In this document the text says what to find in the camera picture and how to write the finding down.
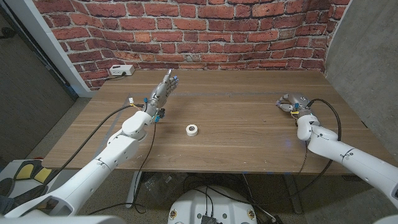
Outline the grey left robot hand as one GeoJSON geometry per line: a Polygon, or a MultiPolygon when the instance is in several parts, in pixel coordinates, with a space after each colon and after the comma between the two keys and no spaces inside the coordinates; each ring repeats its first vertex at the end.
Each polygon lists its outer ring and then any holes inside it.
{"type": "Polygon", "coordinates": [[[178,85],[178,77],[172,76],[172,69],[169,69],[163,80],[153,89],[147,103],[144,105],[144,112],[151,117],[156,117],[160,113],[160,117],[164,116],[164,105],[171,92],[178,85]]]}

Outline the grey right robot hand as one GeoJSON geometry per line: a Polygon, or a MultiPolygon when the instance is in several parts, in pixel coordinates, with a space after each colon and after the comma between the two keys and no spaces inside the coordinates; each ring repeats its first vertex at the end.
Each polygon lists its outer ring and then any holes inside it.
{"type": "Polygon", "coordinates": [[[275,105],[299,119],[302,116],[313,114],[307,107],[309,102],[308,98],[301,93],[286,93],[276,101],[275,105]]]}

